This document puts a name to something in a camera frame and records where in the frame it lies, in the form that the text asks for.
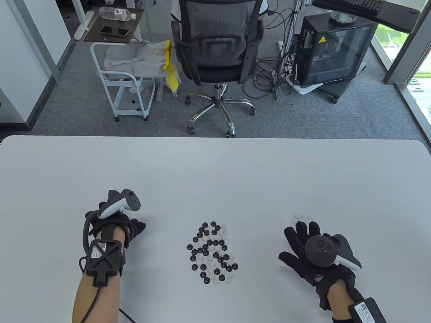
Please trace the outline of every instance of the chair armrest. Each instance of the chair armrest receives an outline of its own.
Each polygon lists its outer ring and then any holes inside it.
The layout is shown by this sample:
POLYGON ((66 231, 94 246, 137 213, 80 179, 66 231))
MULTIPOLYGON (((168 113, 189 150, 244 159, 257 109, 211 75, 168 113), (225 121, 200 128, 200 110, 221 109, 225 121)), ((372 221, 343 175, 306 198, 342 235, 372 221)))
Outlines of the chair armrest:
POLYGON ((180 52, 178 50, 178 45, 181 42, 181 32, 180 23, 176 20, 171 21, 172 35, 174 36, 175 53, 177 54, 177 60, 181 63, 182 59, 180 57, 180 52))

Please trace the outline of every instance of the sticker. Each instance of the sticker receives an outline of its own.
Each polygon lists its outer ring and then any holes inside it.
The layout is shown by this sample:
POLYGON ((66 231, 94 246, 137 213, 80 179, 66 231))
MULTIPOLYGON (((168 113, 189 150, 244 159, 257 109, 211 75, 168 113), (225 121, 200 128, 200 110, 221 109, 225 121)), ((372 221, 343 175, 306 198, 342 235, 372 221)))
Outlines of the sticker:
MULTIPOLYGON (((102 248, 102 250, 106 251, 106 242, 99 242, 99 246, 102 248)), ((102 253, 99 249, 97 249, 96 246, 93 246, 93 250, 91 251, 91 258, 98 259, 102 256, 102 253)))
POLYGON ((358 313, 362 323, 375 323, 373 316, 371 315, 367 305, 364 302, 356 305, 355 310, 356 313, 358 313))

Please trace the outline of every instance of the computer case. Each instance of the computer case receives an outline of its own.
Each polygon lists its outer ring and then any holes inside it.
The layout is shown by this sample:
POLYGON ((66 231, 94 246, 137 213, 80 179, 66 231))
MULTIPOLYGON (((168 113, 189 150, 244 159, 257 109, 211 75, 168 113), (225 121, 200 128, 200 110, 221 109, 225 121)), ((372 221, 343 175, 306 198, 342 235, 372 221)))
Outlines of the computer case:
POLYGON ((301 86, 355 77, 371 43, 377 23, 357 17, 340 25, 330 13, 303 20, 294 60, 301 86))

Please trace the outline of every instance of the forearm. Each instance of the forearm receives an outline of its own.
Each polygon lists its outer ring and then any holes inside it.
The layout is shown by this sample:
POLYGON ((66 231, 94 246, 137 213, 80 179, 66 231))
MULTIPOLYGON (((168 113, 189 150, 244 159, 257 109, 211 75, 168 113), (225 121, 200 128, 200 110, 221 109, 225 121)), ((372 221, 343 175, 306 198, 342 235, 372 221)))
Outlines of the forearm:
POLYGON ((348 306, 355 302, 350 298, 346 290, 346 283, 338 280, 328 291, 328 301, 331 305, 332 316, 336 320, 348 320, 352 316, 348 306))
MULTIPOLYGON (((125 233, 122 228, 114 230, 113 240, 124 245, 125 233)), ((72 323, 80 323, 96 295, 93 277, 82 275, 73 305, 72 323)), ((102 287, 99 298, 85 323, 117 323, 120 306, 120 274, 108 279, 108 286, 102 287)))

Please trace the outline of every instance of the desk leg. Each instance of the desk leg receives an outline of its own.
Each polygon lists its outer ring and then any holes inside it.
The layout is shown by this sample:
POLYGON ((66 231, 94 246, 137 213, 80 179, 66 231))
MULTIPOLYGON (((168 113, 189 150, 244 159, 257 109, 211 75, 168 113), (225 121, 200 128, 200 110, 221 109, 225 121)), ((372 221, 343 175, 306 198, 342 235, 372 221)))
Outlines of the desk leg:
POLYGON ((75 32, 73 38, 75 40, 80 40, 84 33, 88 31, 88 25, 90 24, 94 11, 87 11, 87 14, 84 13, 84 9, 82 8, 80 0, 72 0, 73 6, 75 7, 76 14, 78 15, 79 22, 81 23, 78 29, 75 32))

